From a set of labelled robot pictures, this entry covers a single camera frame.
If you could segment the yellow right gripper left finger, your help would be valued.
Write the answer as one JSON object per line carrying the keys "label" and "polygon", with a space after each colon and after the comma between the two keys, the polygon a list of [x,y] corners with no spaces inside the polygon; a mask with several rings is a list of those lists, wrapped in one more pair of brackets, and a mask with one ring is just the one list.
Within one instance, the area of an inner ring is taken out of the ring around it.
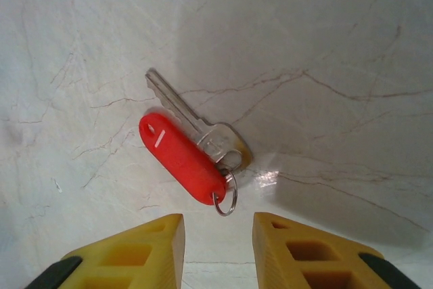
{"label": "yellow right gripper left finger", "polygon": [[50,265],[29,288],[180,288],[183,215],[171,214],[88,244]]}

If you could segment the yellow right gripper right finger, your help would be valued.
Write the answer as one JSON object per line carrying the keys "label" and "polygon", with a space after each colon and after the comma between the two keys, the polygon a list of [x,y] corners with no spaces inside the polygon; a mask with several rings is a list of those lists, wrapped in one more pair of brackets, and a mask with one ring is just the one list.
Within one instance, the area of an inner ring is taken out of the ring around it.
{"label": "yellow right gripper right finger", "polygon": [[259,288],[416,288],[361,243],[271,213],[254,214],[252,245]]}

